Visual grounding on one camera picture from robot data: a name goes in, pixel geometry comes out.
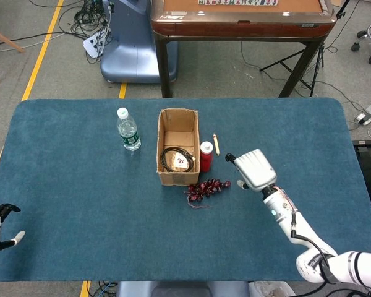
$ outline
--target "bottle label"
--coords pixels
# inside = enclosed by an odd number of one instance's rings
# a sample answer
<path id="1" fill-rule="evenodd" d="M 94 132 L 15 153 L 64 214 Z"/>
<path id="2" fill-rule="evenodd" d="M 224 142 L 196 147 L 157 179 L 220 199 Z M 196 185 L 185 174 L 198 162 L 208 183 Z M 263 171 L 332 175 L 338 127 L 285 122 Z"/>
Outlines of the bottle label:
<path id="1" fill-rule="evenodd" d="M 139 140 L 139 134 L 137 133 L 137 131 L 134 135 L 130 137 L 123 137 L 123 136 L 121 137 L 122 137 L 122 141 L 124 141 L 126 145 L 132 145 Z"/>

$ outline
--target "red bottle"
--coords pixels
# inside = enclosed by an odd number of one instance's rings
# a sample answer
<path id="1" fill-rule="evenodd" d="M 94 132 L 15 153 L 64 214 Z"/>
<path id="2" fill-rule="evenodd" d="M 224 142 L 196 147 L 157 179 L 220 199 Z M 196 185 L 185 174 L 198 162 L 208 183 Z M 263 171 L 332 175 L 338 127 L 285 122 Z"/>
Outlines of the red bottle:
<path id="1" fill-rule="evenodd" d="M 207 172 L 210 170 L 213 161 L 213 144 L 204 141 L 200 145 L 200 171 Z"/>

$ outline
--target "white cap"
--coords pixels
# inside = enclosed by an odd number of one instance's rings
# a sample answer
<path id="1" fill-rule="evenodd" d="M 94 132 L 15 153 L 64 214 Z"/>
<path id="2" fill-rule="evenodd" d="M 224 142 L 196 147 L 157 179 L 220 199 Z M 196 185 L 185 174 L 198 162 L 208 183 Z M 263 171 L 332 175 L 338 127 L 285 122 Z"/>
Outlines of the white cap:
<path id="1" fill-rule="evenodd" d="M 209 141 L 202 142 L 200 145 L 200 151 L 208 155 L 213 151 L 213 144 Z"/>
<path id="2" fill-rule="evenodd" d="M 117 110 L 118 118 L 120 119 L 126 119 L 128 117 L 128 110 L 124 107 L 121 107 Z"/>

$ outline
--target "blue machine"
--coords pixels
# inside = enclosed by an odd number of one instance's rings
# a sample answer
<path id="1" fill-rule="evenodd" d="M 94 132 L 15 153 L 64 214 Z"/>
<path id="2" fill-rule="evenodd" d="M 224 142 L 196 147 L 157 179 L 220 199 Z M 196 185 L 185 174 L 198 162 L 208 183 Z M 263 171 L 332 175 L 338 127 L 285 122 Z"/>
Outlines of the blue machine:
<path id="1" fill-rule="evenodd" d="M 150 23 L 151 0 L 103 0 L 113 39 L 105 46 L 100 69 L 110 82 L 159 83 L 154 34 Z M 169 78 L 178 68 L 178 42 L 168 43 Z"/>

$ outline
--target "grapes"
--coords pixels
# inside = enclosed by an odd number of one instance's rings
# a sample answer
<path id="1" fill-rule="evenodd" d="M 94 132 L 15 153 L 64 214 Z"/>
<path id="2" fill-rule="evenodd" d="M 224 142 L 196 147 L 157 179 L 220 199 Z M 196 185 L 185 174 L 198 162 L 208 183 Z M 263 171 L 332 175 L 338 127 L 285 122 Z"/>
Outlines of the grapes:
<path id="1" fill-rule="evenodd" d="M 204 196 L 209 198 L 211 195 L 221 192 L 223 189 L 229 188 L 230 186 L 230 181 L 226 181 L 223 183 L 219 179 L 213 178 L 200 184 L 191 184 L 188 187 L 189 191 L 184 193 L 188 195 L 187 200 L 189 205 L 194 208 L 199 208 L 192 205 L 190 202 L 201 202 Z"/>

